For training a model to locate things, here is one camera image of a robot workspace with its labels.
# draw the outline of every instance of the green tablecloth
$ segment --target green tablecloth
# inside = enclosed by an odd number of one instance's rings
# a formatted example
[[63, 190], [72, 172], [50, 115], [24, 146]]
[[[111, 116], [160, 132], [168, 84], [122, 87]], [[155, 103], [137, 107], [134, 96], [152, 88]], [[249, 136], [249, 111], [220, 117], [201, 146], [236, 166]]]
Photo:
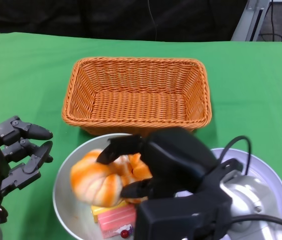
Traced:
[[[224, 147], [238, 135], [282, 179], [282, 43], [165, 43], [0, 34], [0, 122], [19, 115], [54, 133], [53, 163], [42, 177], [3, 201], [4, 240], [72, 239], [59, 224], [52, 188], [65, 158], [91, 137], [66, 125], [61, 108], [75, 61], [89, 56], [180, 57], [202, 61], [208, 73], [213, 119], [197, 131], [209, 147]], [[244, 144], [236, 148], [246, 150]]]

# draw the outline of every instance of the wicker basket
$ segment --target wicker basket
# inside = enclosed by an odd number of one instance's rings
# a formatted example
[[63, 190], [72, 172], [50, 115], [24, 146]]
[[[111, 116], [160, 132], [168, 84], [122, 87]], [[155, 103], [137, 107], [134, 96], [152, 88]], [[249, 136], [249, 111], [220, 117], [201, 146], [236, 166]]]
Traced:
[[195, 59], [81, 59], [73, 67], [62, 117], [92, 135], [204, 127], [212, 117], [205, 67]]

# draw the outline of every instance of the orange bread roll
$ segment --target orange bread roll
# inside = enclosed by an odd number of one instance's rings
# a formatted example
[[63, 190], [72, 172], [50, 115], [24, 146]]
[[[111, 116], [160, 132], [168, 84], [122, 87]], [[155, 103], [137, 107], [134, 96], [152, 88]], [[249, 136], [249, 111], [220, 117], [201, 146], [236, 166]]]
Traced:
[[[140, 156], [123, 155], [109, 165], [96, 162], [102, 152], [95, 149], [77, 162], [70, 172], [70, 183], [75, 196], [90, 205], [110, 208], [122, 202], [122, 188], [135, 181], [150, 178], [147, 166]], [[145, 198], [125, 199], [139, 203]]]

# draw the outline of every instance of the red candy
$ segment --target red candy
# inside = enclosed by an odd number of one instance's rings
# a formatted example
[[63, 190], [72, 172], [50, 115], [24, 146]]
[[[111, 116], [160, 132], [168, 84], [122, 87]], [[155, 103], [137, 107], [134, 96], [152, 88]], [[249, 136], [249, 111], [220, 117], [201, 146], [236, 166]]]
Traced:
[[130, 236], [130, 233], [129, 233], [128, 230], [122, 230], [122, 232], [121, 232], [121, 237], [122, 237], [122, 238], [126, 239], [126, 238], [128, 238], [129, 236]]

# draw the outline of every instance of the black curtain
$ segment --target black curtain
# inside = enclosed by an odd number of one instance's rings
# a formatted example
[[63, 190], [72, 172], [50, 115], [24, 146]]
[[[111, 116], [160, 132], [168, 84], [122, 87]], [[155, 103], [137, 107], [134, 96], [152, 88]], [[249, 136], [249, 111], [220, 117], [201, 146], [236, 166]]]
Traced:
[[[247, 0], [149, 0], [157, 41], [229, 41]], [[0, 33], [155, 39], [147, 0], [0, 0]]]

